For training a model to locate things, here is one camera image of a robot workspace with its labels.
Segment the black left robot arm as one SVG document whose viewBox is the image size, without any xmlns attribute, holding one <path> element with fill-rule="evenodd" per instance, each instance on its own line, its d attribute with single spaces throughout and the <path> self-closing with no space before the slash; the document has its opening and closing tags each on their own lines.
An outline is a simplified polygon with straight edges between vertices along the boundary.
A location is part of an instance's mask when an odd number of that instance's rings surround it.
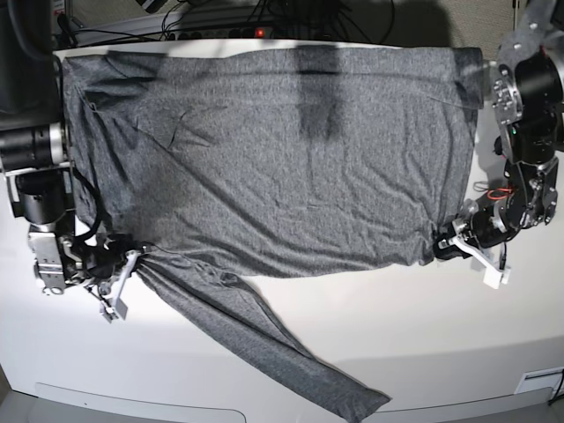
<svg viewBox="0 0 564 423">
<path fill-rule="evenodd" d="M 496 154 L 507 184 L 466 200 L 437 235 L 439 260 L 474 257 L 493 289 L 507 284 L 507 244 L 521 231 L 549 224 L 556 212 L 563 148 L 563 3 L 530 1 L 490 67 L 492 107 L 500 129 Z"/>
</svg>

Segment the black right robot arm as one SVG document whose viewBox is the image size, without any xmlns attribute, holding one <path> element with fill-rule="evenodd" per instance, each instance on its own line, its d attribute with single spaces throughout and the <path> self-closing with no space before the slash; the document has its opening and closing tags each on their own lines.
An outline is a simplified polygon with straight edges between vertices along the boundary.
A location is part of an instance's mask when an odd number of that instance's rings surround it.
<svg viewBox="0 0 564 423">
<path fill-rule="evenodd" d="M 89 244 L 104 208 L 71 159 L 50 19 L 47 1 L 1 3 L 1 172 L 13 215 L 29 224 L 42 291 L 61 295 L 82 286 L 111 323 L 127 315 L 122 291 L 146 248 L 124 234 Z"/>
</svg>

